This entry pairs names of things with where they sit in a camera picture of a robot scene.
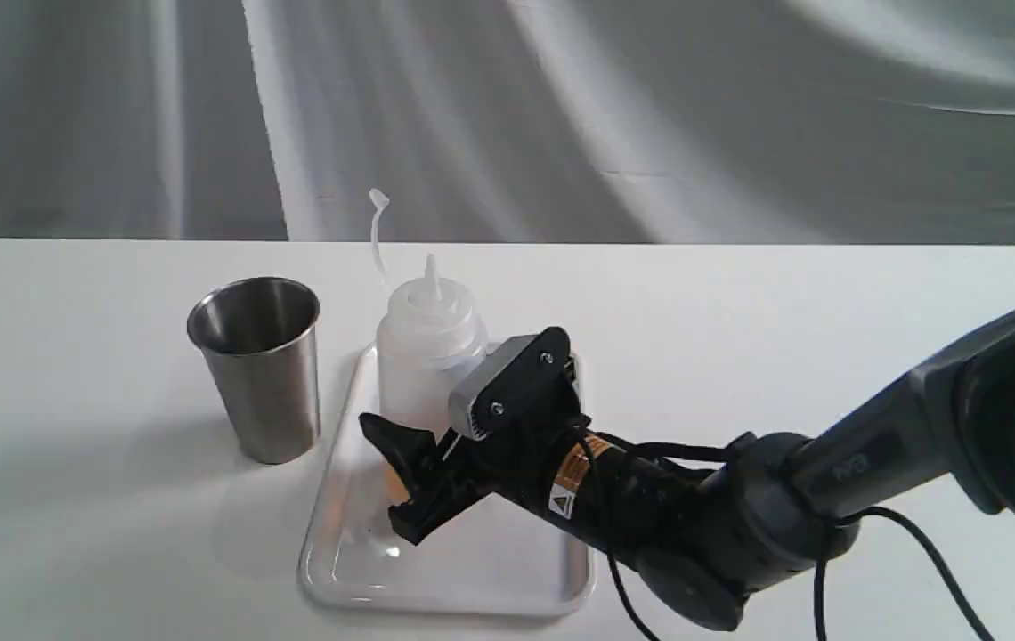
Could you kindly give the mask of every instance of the stainless steel cup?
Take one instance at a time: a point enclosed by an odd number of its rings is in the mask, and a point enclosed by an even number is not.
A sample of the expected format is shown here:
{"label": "stainless steel cup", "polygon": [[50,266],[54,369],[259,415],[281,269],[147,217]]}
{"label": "stainless steel cup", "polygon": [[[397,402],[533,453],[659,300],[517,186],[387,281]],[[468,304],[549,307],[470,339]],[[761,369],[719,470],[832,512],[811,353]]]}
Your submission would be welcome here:
{"label": "stainless steel cup", "polygon": [[187,316],[243,452],[259,462],[302,455],[319,433],[314,328],[306,285],[262,276],[215,289]]}

